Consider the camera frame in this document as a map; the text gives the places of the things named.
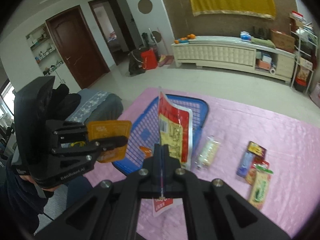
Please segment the blue plastic basket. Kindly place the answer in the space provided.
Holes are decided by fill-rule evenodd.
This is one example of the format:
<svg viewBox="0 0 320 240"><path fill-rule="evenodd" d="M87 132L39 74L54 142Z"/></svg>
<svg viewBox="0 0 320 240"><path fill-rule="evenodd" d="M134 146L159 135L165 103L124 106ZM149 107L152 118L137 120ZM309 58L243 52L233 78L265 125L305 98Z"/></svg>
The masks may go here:
<svg viewBox="0 0 320 240"><path fill-rule="evenodd" d="M208 112L202 99L161 92L133 123L125 158L114 167L124 175L142 168L145 153L140 147L152 150L160 143L169 145L170 156L190 168Z"/></svg>

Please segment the white rice cracker pack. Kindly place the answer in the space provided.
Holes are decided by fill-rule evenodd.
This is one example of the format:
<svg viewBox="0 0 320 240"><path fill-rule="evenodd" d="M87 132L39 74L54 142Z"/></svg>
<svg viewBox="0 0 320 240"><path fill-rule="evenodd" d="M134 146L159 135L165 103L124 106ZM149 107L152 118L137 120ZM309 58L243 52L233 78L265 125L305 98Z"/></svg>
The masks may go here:
<svg viewBox="0 0 320 240"><path fill-rule="evenodd" d="M220 142L214 136L207 137L207 140L199 153L196 161L197 168L210 167L219 150Z"/></svg>

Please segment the red yellow snack bag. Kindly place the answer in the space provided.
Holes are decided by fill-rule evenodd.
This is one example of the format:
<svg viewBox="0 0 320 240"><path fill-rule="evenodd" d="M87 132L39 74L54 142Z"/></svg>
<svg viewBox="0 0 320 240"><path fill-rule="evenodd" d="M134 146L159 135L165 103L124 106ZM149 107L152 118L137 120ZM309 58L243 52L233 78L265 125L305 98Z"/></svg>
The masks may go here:
<svg viewBox="0 0 320 240"><path fill-rule="evenodd" d="M161 88L158 91L160 144L168 145L169 155L189 170L193 152L193 111L174 103Z"/></svg>

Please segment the orange jelly cup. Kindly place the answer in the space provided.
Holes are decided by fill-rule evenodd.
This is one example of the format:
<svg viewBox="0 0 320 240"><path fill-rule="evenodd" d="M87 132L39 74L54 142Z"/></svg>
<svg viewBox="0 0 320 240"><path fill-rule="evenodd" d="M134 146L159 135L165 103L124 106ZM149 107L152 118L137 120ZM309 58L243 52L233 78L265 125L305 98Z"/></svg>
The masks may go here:
<svg viewBox="0 0 320 240"><path fill-rule="evenodd" d="M95 139L111 139L112 137L130 136L132 122L124 120L91 121L87 124L89 141ZM110 163L124 159L127 149L127 142L124 146L114 150L103 150L97 161L100 163Z"/></svg>

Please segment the grey embroidered cushion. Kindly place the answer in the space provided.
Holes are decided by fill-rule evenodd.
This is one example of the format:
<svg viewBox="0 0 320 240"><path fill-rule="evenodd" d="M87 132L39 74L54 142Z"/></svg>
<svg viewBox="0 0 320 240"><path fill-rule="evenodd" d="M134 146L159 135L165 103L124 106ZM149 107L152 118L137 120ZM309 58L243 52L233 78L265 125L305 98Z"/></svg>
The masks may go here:
<svg viewBox="0 0 320 240"><path fill-rule="evenodd" d="M87 124L91 121L117 120L123 112L121 98L116 94L88 88L78 94L81 96L80 103L66 121Z"/></svg>

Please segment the purple yellow snack packet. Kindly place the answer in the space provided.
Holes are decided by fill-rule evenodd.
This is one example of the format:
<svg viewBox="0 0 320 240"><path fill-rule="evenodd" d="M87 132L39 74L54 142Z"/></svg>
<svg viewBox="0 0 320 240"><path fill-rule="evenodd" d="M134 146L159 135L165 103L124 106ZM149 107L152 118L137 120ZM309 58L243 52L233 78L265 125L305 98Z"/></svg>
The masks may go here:
<svg viewBox="0 0 320 240"><path fill-rule="evenodd" d="M261 157L262 159L265 159L265 155L267 152L267 150L264 147L252 141L249 141L247 151Z"/></svg>

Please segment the pink gift bag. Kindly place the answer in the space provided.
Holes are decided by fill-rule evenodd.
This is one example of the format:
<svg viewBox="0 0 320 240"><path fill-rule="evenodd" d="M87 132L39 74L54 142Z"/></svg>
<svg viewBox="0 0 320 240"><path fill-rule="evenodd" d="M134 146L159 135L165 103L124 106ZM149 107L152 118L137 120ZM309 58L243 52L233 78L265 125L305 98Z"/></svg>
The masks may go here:
<svg viewBox="0 0 320 240"><path fill-rule="evenodd" d="M318 82L313 91L310 93L310 99L314 102L318 102L320 100L320 83Z"/></svg>

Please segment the red nut snack packet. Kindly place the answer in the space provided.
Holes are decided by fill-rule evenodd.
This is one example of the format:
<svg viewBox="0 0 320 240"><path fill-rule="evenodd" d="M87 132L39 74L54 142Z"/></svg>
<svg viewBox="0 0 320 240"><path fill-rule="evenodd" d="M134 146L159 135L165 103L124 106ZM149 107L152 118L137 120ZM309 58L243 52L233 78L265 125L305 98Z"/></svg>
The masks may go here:
<svg viewBox="0 0 320 240"><path fill-rule="evenodd" d="M269 162L267 162L259 157L254 157L252 164L251 164L251 166L245 176L245 181L247 183L249 183L249 185L252 185L255 181L257 166L261 166L263 168L268 169L270 164L269 164Z"/></svg>

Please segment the white metal shelf rack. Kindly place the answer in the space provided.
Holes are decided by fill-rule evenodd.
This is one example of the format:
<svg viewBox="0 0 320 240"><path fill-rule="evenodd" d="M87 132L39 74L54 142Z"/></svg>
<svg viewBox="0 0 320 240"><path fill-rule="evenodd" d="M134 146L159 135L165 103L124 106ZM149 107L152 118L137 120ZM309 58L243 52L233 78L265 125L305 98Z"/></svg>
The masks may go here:
<svg viewBox="0 0 320 240"><path fill-rule="evenodd" d="M303 25L293 19L290 30L295 39L295 65L291 87L307 94L316 69L318 37L311 24Z"/></svg>

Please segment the green soda cracker pack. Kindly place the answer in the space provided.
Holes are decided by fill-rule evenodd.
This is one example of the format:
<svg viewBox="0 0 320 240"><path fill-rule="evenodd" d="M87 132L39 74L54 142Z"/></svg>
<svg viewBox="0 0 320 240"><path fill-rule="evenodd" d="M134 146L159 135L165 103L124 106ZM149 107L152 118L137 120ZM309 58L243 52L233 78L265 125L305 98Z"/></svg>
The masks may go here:
<svg viewBox="0 0 320 240"><path fill-rule="evenodd" d="M261 165L256 166L255 179L248 202L258 210L261 210L265 203L272 175L273 171Z"/></svg>

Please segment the black bag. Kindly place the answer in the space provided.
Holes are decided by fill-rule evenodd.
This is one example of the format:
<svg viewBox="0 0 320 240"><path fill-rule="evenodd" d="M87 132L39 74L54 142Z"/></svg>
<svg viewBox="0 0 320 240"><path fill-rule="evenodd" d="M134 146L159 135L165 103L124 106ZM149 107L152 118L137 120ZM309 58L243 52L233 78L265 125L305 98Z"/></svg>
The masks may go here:
<svg viewBox="0 0 320 240"><path fill-rule="evenodd" d="M136 76L139 74L144 74L143 61L141 57L142 48L134 49L129 53L129 74L130 76Z"/></svg>

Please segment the purple Doublemint gum pack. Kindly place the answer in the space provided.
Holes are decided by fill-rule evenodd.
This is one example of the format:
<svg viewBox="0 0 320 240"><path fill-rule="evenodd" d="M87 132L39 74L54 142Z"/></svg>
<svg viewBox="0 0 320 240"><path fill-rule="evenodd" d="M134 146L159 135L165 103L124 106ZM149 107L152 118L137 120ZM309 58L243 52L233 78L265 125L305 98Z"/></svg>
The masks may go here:
<svg viewBox="0 0 320 240"><path fill-rule="evenodd" d="M249 168L251 167L254 158L255 155L253 153L245 152L237 168L236 174L242 178L245 178L245 176L247 176L248 174Z"/></svg>

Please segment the cardboard box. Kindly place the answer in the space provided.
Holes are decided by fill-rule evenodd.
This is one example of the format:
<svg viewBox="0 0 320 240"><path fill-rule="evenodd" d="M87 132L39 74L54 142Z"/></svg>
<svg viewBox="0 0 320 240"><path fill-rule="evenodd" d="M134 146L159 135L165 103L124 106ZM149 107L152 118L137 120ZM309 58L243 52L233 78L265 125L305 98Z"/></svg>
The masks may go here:
<svg viewBox="0 0 320 240"><path fill-rule="evenodd" d="M270 38L276 48L293 53L295 50L295 38L277 30L270 29Z"/></svg>

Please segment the cream TV cabinet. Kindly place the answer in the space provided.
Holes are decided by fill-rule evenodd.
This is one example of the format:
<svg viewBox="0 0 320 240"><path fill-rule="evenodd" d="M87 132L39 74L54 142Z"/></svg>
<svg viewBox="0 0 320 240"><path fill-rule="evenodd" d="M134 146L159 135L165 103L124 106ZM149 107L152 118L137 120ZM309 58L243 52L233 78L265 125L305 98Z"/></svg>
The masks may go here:
<svg viewBox="0 0 320 240"><path fill-rule="evenodd" d="M295 67L293 53L239 37L197 36L190 41L175 42L171 47L178 67L192 63L198 67L262 75L287 84L292 80Z"/></svg>

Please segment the dark wooden door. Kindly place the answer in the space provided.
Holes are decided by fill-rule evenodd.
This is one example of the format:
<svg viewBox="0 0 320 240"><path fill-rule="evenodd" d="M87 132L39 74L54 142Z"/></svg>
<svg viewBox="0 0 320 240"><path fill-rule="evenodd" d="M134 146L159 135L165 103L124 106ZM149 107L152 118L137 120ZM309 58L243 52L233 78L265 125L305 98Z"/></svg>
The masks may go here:
<svg viewBox="0 0 320 240"><path fill-rule="evenodd" d="M110 70L80 6L46 20L51 37L80 88L88 88Z"/></svg>

